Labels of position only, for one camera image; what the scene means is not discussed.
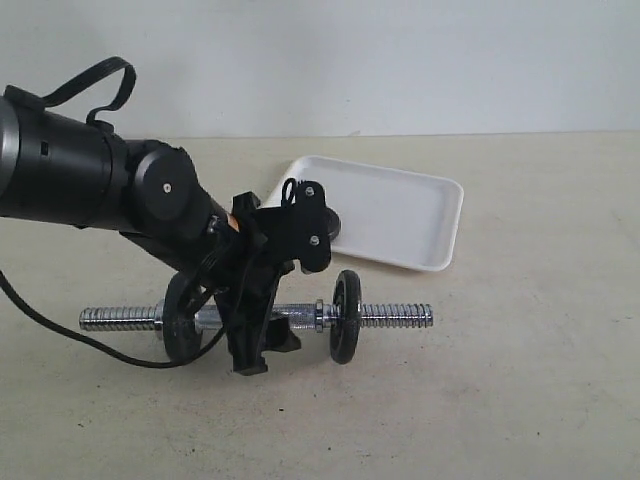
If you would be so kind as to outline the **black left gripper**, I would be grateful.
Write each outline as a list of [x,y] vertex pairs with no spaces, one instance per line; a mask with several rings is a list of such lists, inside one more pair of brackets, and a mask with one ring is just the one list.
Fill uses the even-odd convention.
[[234,196],[229,212],[210,217],[209,243],[189,274],[189,315],[215,302],[221,317],[230,320],[228,349],[233,371],[240,375],[268,371],[263,349],[296,351],[302,346],[287,316],[269,321],[272,293],[289,262],[270,257],[268,225],[262,221],[266,213],[254,192]]

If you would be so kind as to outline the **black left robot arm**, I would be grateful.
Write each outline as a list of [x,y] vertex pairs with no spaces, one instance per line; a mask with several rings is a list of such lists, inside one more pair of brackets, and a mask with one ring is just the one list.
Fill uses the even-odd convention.
[[1,214],[5,218],[103,229],[174,270],[162,302],[166,366],[201,357],[211,344],[196,314],[213,303],[236,373],[266,371],[265,353],[300,348],[289,319],[273,310],[296,263],[319,264],[301,237],[318,203],[263,208],[252,192],[222,207],[200,184],[180,147],[125,140],[95,117],[74,120],[14,86],[1,98]]

